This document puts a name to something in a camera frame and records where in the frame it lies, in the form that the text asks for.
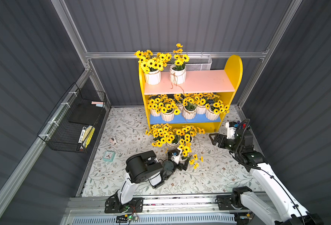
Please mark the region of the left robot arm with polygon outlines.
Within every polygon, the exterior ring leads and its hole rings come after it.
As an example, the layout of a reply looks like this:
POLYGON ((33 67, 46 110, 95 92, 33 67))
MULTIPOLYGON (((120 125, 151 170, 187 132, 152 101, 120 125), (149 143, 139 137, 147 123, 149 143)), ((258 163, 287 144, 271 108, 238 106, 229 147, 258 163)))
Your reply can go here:
POLYGON ((131 156, 126 161, 126 174, 122 187, 105 202, 104 213, 140 213, 143 211, 142 197, 134 197, 141 183, 149 182, 152 188, 158 188, 167 181, 176 170, 186 171, 189 157, 180 148, 168 151, 168 158, 159 161, 154 151, 131 156))

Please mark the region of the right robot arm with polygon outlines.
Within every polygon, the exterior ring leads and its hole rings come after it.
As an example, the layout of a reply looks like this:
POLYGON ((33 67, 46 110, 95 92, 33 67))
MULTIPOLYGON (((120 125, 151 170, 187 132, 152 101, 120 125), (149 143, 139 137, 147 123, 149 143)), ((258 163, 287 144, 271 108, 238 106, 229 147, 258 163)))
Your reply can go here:
POLYGON ((247 208, 267 225, 324 224, 318 214, 311 214, 296 200, 279 180, 263 154, 254 150, 249 119, 240 123, 229 123, 227 132, 227 135, 210 134, 211 143, 229 150, 232 158, 259 182, 273 206, 261 200, 251 188, 243 186, 233 188, 229 199, 217 197, 220 210, 229 205, 235 210, 247 208))

